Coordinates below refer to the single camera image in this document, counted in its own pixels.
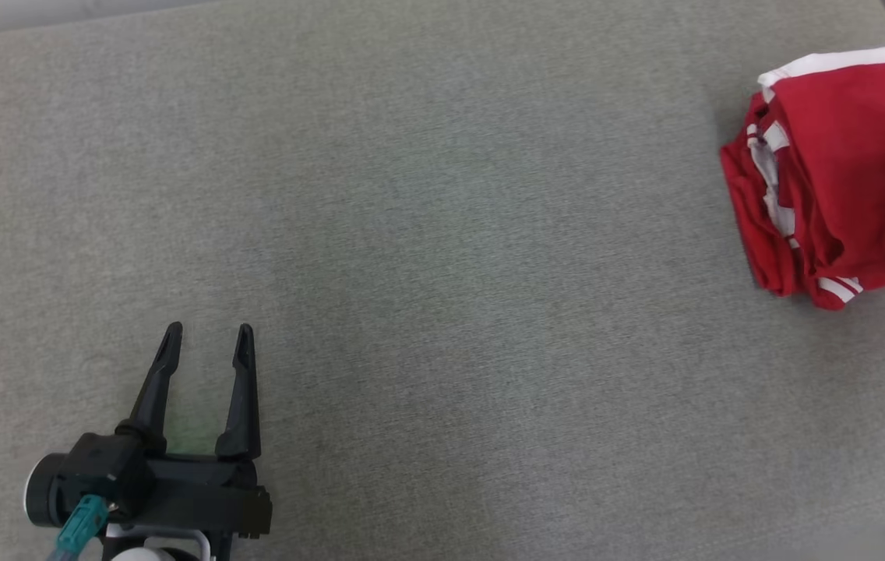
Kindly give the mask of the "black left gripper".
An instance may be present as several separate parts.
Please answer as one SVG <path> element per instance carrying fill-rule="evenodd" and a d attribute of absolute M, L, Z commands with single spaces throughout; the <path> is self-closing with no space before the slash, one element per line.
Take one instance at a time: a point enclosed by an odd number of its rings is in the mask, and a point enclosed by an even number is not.
<path fill-rule="evenodd" d="M 182 354 L 183 326 L 166 328 L 130 415 L 118 436 L 165 454 L 164 420 L 171 377 Z M 262 452 L 256 349 L 252 326 L 241 324 L 232 358 L 234 384 L 219 458 L 153 461 L 157 483 L 143 511 L 112 515 L 103 535 L 104 560 L 229 560 L 236 539 L 270 533 L 273 501 L 258 483 Z"/>

